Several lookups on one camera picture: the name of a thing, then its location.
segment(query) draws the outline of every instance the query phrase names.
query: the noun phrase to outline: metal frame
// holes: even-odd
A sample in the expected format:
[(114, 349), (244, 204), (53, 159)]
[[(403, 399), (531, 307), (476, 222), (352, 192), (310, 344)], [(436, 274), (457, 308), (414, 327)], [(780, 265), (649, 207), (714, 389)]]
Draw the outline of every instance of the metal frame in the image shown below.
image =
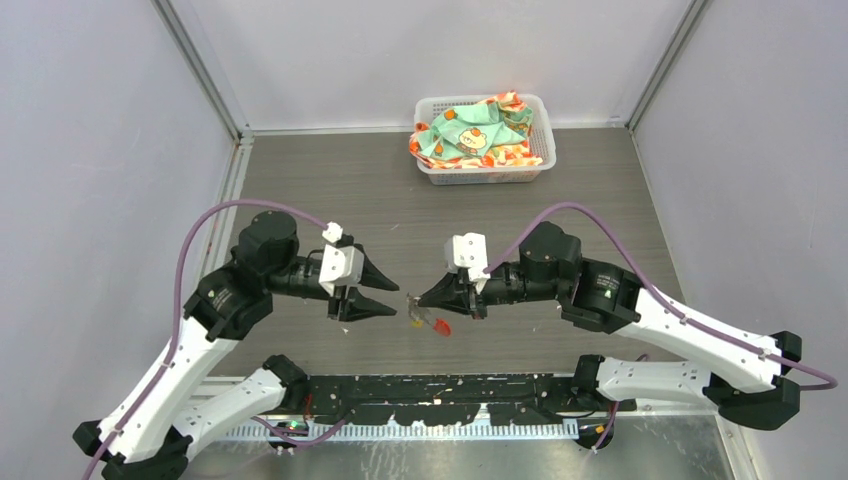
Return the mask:
[(701, 15), (704, 13), (707, 6), (710, 5), (711, 1), (712, 0), (692, 0), (692, 3), (689, 4), (689, 8), (683, 15), (683, 19), (674, 31), (674, 35), (671, 37), (671, 42), (668, 44), (668, 47), (666, 47), (665, 53), (663, 53), (663, 56), (660, 59), (660, 63), (657, 64), (657, 68), (654, 70), (653, 75), (651, 75), (651, 79), (648, 81), (645, 91), (642, 92), (642, 96), (639, 98), (639, 102), (636, 104), (636, 108), (633, 110), (630, 120), (628, 120), (625, 125), (631, 132), (636, 131), (636, 128), (639, 126), (639, 122), (642, 120), (642, 117), (645, 115), (645, 112), (648, 110), (648, 107), (657, 95), (657, 92), (665, 81), (668, 72), (674, 66), (674, 63), (680, 56), (680, 52), (683, 50), (683, 47), (686, 46), (686, 42), (689, 40), (692, 32), (698, 25), (698, 20), (701, 18)]
[[(216, 203), (235, 200), (241, 197), (241, 189), (244, 186), (244, 178), (247, 175), (250, 153), (253, 151), (253, 139), (252, 134), (243, 137), (236, 147)], [(197, 272), (198, 280), (224, 264), (237, 210), (237, 207), (231, 207), (215, 214), (212, 220), (212, 228), (209, 229), (206, 243), (204, 243), (207, 246), (207, 250), (202, 254), (203, 259), (200, 269)]]
[[(199, 35), (200, 21), (194, 14), (193, 7), (188, 1), (181, 0), (150, 0), (159, 13), (162, 23), (168, 29), (174, 43), (185, 58), (200, 88), (212, 104), (212, 108), (224, 125), (224, 128), (234, 140), (239, 140), (247, 132), (250, 125), (241, 113), (235, 94), (223, 75), (223, 70), (217, 62), (211, 46), (204, 35)], [(194, 32), (190, 35), (186, 23), (193, 25)]]
[[(349, 129), (321, 129), (299, 131), (262, 131), (253, 132), (247, 118), (241, 111), (235, 93), (227, 81), (214, 50), (203, 33), (202, 25), (190, 0), (151, 0), (163, 24), (173, 37), (176, 45), (183, 54), (192, 74), (198, 81), (201, 90), (213, 106), (227, 132), (237, 141), (235, 152), (227, 170), (224, 182), (219, 192), (218, 200), (223, 202), (240, 197), (241, 189), (253, 148), (255, 136), (304, 133), (350, 133)], [(631, 132), (637, 155), (640, 155), (638, 144), (633, 133), (650, 107), (659, 88), (665, 81), (668, 72), (680, 56), (694, 28), (698, 24), (710, 0), (692, 0), (684, 18), (678, 25), (671, 42), (666, 48), (657, 68), (654, 70), (645, 90), (643, 91), (630, 119), (625, 124), (607, 123), (598, 126), (624, 126)], [(402, 128), (366, 128), (363, 132), (406, 131)], [(227, 254), (229, 239), (236, 217), (236, 209), (230, 208), (218, 213), (214, 225), (207, 234), (208, 250), (203, 253), (203, 262), (197, 272), (198, 278), (220, 266)], [(205, 399), (213, 391), (229, 387), (240, 381), (240, 377), (209, 377), (198, 391), (192, 396), (190, 403)], [(637, 412), (622, 412), (624, 416), (642, 415), (692, 415), (705, 413), (702, 408), (693, 408), (685, 404), (668, 402), (643, 403)], [(746, 442), (743, 429), (716, 416), (718, 426), (723, 432), (725, 450), (728, 460), (737, 478), (761, 478), (761, 473), (755, 466), (755, 455)]]

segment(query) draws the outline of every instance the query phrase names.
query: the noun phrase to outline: orange object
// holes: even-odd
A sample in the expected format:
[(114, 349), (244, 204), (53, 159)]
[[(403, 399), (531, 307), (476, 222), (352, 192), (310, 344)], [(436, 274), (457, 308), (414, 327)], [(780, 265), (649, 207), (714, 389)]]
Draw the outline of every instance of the orange object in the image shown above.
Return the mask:
[(303, 409), (303, 416), (306, 418), (312, 418), (312, 412), (309, 411), (309, 408), (312, 406), (312, 394), (310, 393), (306, 397), (306, 408)]
[[(504, 114), (521, 112), (527, 108), (527, 105), (515, 94), (514, 90), (481, 100), (478, 104), (497, 104), (498, 109), (504, 112)], [(455, 107), (448, 107), (442, 112), (441, 116), (446, 120), (459, 118)], [(508, 128), (522, 135), (525, 135), (525, 133), (529, 134), (530, 131), (525, 124), (508, 125)], [(409, 139), (409, 152), (427, 168), (436, 170), (488, 169), (495, 167), (538, 166), (544, 163), (541, 157), (533, 154), (530, 149), (530, 142), (527, 140), (516, 144), (495, 145), (486, 152), (487, 154), (491, 153), (488, 158), (478, 156), (480, 149), (479, 143), (486, 135), (479, 127), (470, 127), (462, 132), (460, 143), (455, 145), (462, 152), (462, 156), (444, 158), (448, 149), (440, 143), (442, 139), (439, 138), (439, 135), (432, 132), (424, 133), (429, 129), (430, 126), (426, 123), (418, 122), (415, 124), (415, 133)], [(419, 138), (426, 139), (426, 142), (424, 140), (419, 142)], [(424, 145), (427, 145), (426, 150), (430, 152), (427, 156), (422, 153), (425, 150), (423, 148)]]
[(436, 324), (433, 325), (433, 330), (443, 337), (450, 337), (451, 334), (450, 325), (441, 318), (436, 319)]

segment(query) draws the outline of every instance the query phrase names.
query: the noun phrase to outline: orange fabric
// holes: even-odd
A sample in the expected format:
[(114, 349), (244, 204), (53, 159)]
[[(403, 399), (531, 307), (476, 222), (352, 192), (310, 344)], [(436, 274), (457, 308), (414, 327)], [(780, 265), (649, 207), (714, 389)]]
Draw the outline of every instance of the orange fabric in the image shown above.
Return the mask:
[[(527, 105), (518, 97), (514, 90), (499, 93), (485, 100), (482, 100), (480, 103), (491, 104), (494, 102), (498, 102), (498, 107), (501, 110), (511, 112), (520, 112), (527, 107)], [(453, 109), (446, 110), (443, 115), (448, 120), (456, 118), (456, 112)], [(522, 132), (521, 130), (526, 129), (526, 135), (531, 135), (533, 132), (532, 126), (529, 129), (526, 127), (526, 125), (523, 124), (508, 126), (522, 134), (525, 134), (525, 132)], [(429, 129), (429, 125), (427, 125), (426, 123), (419, 122), (415, 124), (415, 133), (413, 133), (409, 139), (410, 153), (419, 160), (421, 160), (421, 162), (429, 168), (438, 170), (459, 170), (462, 168), (525, 167), (541, 165), (544, 162), (542, 158), (536, 156), (533, 153), (532, 149), (530, 148), (530, 142), (528, 140), (524, 140), (523, 142), (515, 145), (499, 145), (492, 147), (489, 149), (488, 152), (486, 152), (486, 154), (482, 158), (476, 156), (457, 157), (447, 160), (441, 158), (428, 158), (419, 153), (421, 150), (421, 145), (415, 139), (418, 134)], [(480, 129), (474, 128), (471, 130), (471, 133), (473, 135), (479, 135), (481, 132)], [(464, 147), (464, 145), (457, 145), (457, 148), (461, 150), (462, 147)], [(473, 149), (469, 148), (467, 152), (471, 153), (472, 150)], [(444, 152), (444, 148), (441, 146), (441, 144), (438, 144), (433, 151), (436, 154), (440, 154)]]

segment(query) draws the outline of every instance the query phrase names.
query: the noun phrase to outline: green fabric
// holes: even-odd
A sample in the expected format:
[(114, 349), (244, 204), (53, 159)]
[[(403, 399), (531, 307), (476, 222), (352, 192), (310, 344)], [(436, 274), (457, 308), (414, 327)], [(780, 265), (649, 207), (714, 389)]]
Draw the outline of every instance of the green fabric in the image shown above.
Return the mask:
[(523, 142), (532, 123), (529, 107), (516, 113), (501, 110), (497, 102), (459, 105), (436, 117), (418, 142), (425, 157), (482, 157), (494, 146)]

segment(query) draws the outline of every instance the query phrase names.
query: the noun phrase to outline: black bracket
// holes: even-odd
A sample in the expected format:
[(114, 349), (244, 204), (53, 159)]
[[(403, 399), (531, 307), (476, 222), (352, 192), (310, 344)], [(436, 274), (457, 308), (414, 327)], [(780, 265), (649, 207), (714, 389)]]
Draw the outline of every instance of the black bracket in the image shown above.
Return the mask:
[(303, 404), (308, 394), (307, 375), (285, 355), (272, 355), (265, 360), (262, 368), (269, 370), (280, 379), (280, 385), (286, 388), (280, 408), (297, 408)]
[[(74, 442), (89, 457), (100, 448), (99, 420), (83, 422), (74, 431)], [(165, 435), (162, 447), (156, 455), (139, 462), (124, 463), (126, 458), (112, 455), (108, 451), (99, 459), (106, 462), (103, 467), (103, 478), (106, 480), (177, 480), (188, 468), (186, 452), (194, 439), (182, 436), (174, 428)]]
[[(801, 337), (792, 332), (771, 335), (777, 340), (784, 358), (801, 361)], [(781, 375), (791, 369), (781, 368)], [(704, 395), (718, 405), (718, 413), (733, 423), (756, 430), (776, 430), (801, 410), (801, 387), (785, 377), (772, 380), (774, 388), (759, 393), (744, 393), (713, 375)]]

